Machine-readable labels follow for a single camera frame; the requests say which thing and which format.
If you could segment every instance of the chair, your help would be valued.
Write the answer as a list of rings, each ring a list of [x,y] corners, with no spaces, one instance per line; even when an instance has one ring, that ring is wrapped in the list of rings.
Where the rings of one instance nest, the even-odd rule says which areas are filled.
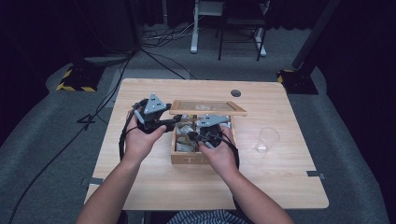
[[[266,32],[265,15],[258,0],[226,0],[223,4],[220,18],[219,61],[221,60],[223,43],[252,43],[252,41],[225,40],[223,38],[224,29],[228,27],[236,28],[237,30],[253,29],[252,37],[257,34],[259,28],[262,28],[262,41],[257,56],[257,61],[259,61]]]

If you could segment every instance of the desk leg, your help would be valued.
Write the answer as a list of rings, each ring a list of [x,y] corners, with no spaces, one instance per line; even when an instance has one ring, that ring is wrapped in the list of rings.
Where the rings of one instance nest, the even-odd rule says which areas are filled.
[[[256,35],[254,36],[254,39],[256,41],[257,49],[260,48],[260,43],[262,42],[262,28],[259,28],[259,30],[256,32]],[[262,57],[267,56],[267,52],[265,51],[264,46],[262,46],[262,52],[260,52],[260,55]]]
[[[192,40],[191,40],[191,53],[198,52],[198,14],[199,14],[199,0],[195,0],[195,9],[194,9],[194,29],[192,31]]]

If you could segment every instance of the person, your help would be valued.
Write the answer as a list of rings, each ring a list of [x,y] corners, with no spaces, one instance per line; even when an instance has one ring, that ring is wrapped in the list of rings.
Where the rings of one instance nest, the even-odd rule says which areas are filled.
[[[136,129],[136,126],[136,116],[133,116],[128,124],[127,130],[132,130],[126,135],[124,157],[85,203],[76,223],[117,223],[141,162],[166,130],[162,126],[153,133],[146,134]],[[225,127],[221,129],[234,144],[231,130]],[[200,143],[199,150],[207,156],[212,168],[228,186],[234,199],[252,222],[293,223],[282,207],[239,172],[227,144],[221,142],[215,148],[208,148]]]

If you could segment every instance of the wooden box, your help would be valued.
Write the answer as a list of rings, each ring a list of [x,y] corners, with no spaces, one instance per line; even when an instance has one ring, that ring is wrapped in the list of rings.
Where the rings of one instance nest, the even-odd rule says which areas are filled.
[[[233,136],[235,133],[235,123],[233,116],[246,116],[248,114],[240,106],[233,102],[222,101],[179,101],[175,100],[169,113],[172,115],[184,115],[180,122],[191,122],[192,129],[195,131],[195,121],[205,115],[228,116],[228,125],[232,128]],[[171,161],[172,164],[209,164],[205,155],[195,148],[192,152],[178,151],[177,139],[185,137],[186,134],[177,133],[177,126],[172,133]]]

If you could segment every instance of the wooden table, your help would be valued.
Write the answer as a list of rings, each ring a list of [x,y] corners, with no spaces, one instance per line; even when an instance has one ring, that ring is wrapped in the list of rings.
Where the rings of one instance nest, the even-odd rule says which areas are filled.
[[[240,90],[240,97],[231,96]],[[155,92],[164,103],[174,100],[233,101],[247,111],[234,117],[240,171],[283,208],[329,205],[289,99],[279,83],[172,79],[124,79],[108,123],[92,177],[106,178],[120,162],[118,142],[127,111]],[[173,116],[165,112],[162,119]],[[280,141],[266,154],[254,146],[262,127],[273,127]],[[207,164],[172,164],[171,133],[165,133],[143,161],[125,210],[234,209],[232,195]],[[97,189],[90,186],[87,198]]]

